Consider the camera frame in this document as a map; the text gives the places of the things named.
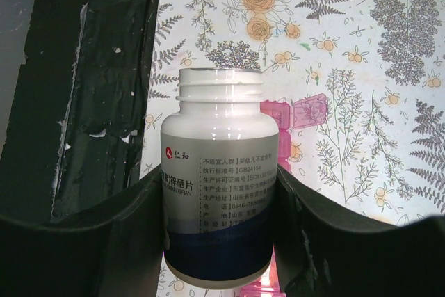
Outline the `pink weekly pill organizer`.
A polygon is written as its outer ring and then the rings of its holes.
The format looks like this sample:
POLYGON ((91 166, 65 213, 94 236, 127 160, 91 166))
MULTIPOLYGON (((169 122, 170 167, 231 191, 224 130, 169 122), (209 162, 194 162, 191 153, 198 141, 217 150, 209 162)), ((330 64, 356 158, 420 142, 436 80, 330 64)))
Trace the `pink weekly pill organizer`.
MULTIPOLYGON (((316 127, 327 121, 327 97, 320 93, 296 102, 266 100, 261 103, 261 112, 271 116, 280 131, 278 163, 288 172, 293 164, 301 161, 303 153, 300 145, 292 138, 292 131, 297 130, 302 136, 302 129, 316 127)), ((275 253, 272 254, 270 266, 254 282, 241 287, 235 296, 284 296, 280 291, 275 253)))

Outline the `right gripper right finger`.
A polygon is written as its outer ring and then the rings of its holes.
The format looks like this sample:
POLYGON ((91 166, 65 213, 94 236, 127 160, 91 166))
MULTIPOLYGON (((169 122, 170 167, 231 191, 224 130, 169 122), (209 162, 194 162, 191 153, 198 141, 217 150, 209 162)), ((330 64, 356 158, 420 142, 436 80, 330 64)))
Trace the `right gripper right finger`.
POLYGON ((273 214, 287 296, 443 296, 444 218, 397 227, 355 213, 277 170, 273 214))

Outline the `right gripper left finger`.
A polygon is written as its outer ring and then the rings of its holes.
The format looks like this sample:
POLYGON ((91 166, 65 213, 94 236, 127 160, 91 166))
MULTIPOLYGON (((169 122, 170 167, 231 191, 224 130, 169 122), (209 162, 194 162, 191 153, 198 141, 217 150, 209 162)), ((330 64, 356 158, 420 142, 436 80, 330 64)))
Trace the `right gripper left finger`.
POLYGON ((58 223, 1 217, 2 296, 155 296, 161 169, 58 223))

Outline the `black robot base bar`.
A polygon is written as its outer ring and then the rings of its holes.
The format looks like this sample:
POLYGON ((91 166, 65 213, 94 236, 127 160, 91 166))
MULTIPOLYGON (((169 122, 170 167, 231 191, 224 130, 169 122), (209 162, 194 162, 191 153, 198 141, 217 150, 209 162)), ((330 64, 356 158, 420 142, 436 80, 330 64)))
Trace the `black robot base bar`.
POLYGON ((35 0, 1 215, 61 220, 138 181, 158 0, 35 0))

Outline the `white pill bottle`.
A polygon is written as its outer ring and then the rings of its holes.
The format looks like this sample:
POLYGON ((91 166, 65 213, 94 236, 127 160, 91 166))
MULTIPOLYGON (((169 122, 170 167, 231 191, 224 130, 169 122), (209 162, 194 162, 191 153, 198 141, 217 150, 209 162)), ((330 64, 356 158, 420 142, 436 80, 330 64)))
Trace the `white pill bottle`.
POLYGON ((184 68, 161 125, 164 259, 204 289, 256 280, 273 252, 279 129, 257 70, 184 68))

